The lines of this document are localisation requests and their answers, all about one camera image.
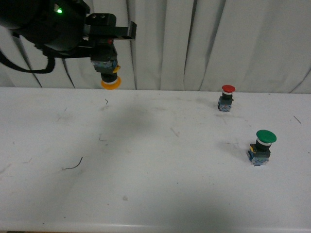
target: small debris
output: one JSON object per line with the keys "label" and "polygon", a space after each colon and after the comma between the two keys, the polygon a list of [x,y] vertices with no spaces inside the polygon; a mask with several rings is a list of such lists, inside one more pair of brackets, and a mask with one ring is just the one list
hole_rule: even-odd
{"label": "small debris", "polygon": [[177,132],[177,133],[176,133],[175,130],[174,130],[172,127],[171,127],[170,129],[171,129],[171,131],[176,135],[176,137],[179,137],[180,132]]}
{"label": "small debris", "polygon": [[23,162],[23,164],[28,164],[28,163],[30,163],[31,160],[32,160],[32,158],[28,162]]}
{"label": "small debris", "polygon": [[98,140],[99,140],[100,142],[106,142],[106,141],[107,141],[107,140],[103,140],[103,139],[102,139],[102,134],[101,134],[101,133],[99,134],[99,139],[98,139]]}
{"label": "small debris", "polygon": [[[294,117],[295,117],[295,116],[294,116]],[[300,120],[298,120],[296,117],[295,117],[295,119],[301,124]]]}
{"label": "small debris", "polygon": [[78,166],[80,165],[80,163],[81,163],[82,159],[83,159],[83,157],[81,157],[81,159],[80,159],[80,162],[78,163],[78,165],[77,165],[77,166],[74,166],[74,167],[67,167],[67,168],[63,168],[62,170],[67,170],[67,169],[74,169],[74,168],[78,167]]}

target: red button cap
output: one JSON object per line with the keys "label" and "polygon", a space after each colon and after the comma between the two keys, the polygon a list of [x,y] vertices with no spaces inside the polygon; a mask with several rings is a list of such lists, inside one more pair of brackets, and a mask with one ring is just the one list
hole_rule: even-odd
{"label": "red button cap", "polygon": [[231,85],[224,85],[222,89],[224,90],[224,92],[227,92],[227,93],[232,93],[235,91],[235,87]]}

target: white curtain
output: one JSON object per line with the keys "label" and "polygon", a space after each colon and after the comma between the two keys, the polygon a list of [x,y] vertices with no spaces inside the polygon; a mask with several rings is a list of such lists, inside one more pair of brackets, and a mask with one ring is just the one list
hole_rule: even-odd
{"label": "white curtain", "polygon": [[[115,14],[117,26],[138,25],[135,41],[115,41],[121,89],[220,91],[231,84],[240,92],[311,93],[311,1],[86,2],[95,13]],[[41,52],[21,41],[28,65],[44,68]],[[27,68],[17,45],[0,27],[0,49]],[[89,58],[57,59],[51,74],[0,65],[0,86],[101,88],[100,81]]]}

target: green push button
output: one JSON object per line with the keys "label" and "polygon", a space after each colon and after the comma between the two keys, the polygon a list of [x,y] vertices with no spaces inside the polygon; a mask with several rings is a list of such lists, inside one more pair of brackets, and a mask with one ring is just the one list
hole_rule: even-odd
{"label": "green push button", "polygon": [[264,143],[273,143],[276,141],[276,135],[269,130],[259,130],[256,136]]}

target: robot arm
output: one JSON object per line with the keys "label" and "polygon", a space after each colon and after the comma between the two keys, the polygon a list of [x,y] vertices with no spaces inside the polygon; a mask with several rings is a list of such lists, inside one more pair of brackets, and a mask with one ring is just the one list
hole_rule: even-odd
{"label": "robot arm", "polygon": [[55,58],[90,57],[106,89],[121,80],[114,40],[135,40],[136,24],[116,27],[113,14],[91,14],[83,0],[0,0],[0,25],[24,36],[48,57],[44,70],[25,70],[0,51],[0,62],[22,72],[49,73]]}

